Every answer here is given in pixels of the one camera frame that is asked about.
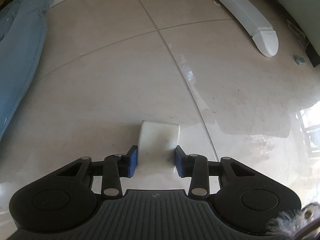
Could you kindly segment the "blue fabric on floor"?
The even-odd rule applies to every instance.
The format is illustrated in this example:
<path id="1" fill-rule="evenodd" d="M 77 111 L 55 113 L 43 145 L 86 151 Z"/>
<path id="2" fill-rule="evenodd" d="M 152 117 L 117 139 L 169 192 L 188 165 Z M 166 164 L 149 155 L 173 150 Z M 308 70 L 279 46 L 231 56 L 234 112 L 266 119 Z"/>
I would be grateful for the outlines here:
<path id="1" fill-rule="evenodd" d="M 34 78 L 49 7 L 49 0 L 14 0 L 1 10 L 1 135 Z"/>

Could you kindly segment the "white furniture leg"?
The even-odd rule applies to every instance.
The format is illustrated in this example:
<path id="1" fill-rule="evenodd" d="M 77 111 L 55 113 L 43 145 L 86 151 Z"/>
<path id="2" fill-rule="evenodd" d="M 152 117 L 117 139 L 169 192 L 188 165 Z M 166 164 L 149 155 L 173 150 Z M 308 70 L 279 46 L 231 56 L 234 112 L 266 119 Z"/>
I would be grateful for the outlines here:
<path id="1" fill-rule="evenodd" d="M 272 24 L 248 0 L 219 0 L 241 23 L 265 57 L 274 57 L 279 49 Z"/>

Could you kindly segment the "beige eraser block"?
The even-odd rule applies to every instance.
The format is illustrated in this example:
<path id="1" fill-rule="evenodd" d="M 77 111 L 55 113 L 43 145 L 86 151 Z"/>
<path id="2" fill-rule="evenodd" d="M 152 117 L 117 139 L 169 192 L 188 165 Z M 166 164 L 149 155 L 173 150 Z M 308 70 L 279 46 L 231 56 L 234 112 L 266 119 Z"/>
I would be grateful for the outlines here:
<path id="1" fill-rule="evenodd" d="M 180 138 L 180 125 L 142 121 L 138 139 L 138 165 L 142 174 L 173 174 L 174 153 Z"/>

